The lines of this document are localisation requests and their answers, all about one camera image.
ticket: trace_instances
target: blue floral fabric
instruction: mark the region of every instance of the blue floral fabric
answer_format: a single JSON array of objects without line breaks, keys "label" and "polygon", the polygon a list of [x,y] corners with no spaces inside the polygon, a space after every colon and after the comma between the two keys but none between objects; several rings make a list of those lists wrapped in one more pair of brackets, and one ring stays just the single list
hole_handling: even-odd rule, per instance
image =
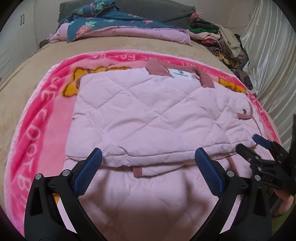
[{"label": "blue floral fabric", "polygon": [[68,40],[83,36],[93,31],[109,26],[128,26],[137,28],[176,28],[165,23],[148,20],[132,14],[118,12],[115,1],[96,0],[93,3],[72,11],[72,15],[63,19],[62,23],[70,23],[68,27]]}]

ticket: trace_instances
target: pile of clothes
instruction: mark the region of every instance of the pile of clothes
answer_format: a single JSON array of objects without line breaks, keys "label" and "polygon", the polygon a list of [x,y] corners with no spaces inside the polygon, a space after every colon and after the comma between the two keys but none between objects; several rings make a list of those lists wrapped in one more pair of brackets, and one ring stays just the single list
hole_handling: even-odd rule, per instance
[{"label": "pile of clothes", "polygon": [[229,69],[236,69],[244,60],[240,42],[235,35],[220,24],[205,21],[202,14],[194,12],[188,33],[191,39],[207,48]]}]

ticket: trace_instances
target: white wall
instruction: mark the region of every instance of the white wall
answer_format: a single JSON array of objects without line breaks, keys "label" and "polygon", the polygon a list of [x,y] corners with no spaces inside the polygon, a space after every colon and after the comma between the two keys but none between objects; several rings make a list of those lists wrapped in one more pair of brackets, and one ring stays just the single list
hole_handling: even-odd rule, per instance
[{"label": "white wall", "polygon": [[[68,0],[36,0],[35,26],[36,39],[40,43],[57,29],[59,4]],[[225,27],[246,26],[254,11],[256,0],[174,0],[176,2],[195,6],[203,13],[205,20],[219,23]],[[233,33],[242,35],[243,29],[231,29]]]}]

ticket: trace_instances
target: wardrobe door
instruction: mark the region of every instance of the wardrobe door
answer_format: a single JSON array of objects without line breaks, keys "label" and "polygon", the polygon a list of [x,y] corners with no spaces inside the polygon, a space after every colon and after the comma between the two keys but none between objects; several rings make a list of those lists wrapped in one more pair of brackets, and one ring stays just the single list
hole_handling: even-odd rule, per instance
[{"label": "wardrobe door", "polygon": [[24,0],[9,17],[0,32],[0,85],[37,50],[35,0]]}]

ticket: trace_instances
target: beige bedspread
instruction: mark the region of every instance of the beige bedspread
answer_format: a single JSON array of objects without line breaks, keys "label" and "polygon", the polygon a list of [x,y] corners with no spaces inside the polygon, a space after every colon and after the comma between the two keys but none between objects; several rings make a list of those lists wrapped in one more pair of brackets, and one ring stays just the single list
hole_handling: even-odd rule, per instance
[{"label": "beige bedspread", "polygon": [[198,60],[224,72],[231,73],[207,49],[194,42],[192,44],[191,47],[157,39],[133,37],[89,38],[69,44],[65,42],[47,44],[23,62],[0,87],[0,205],[4,207],[4,171],[15,128],[29,97],[51,66],[80,53],[136,49]]}]

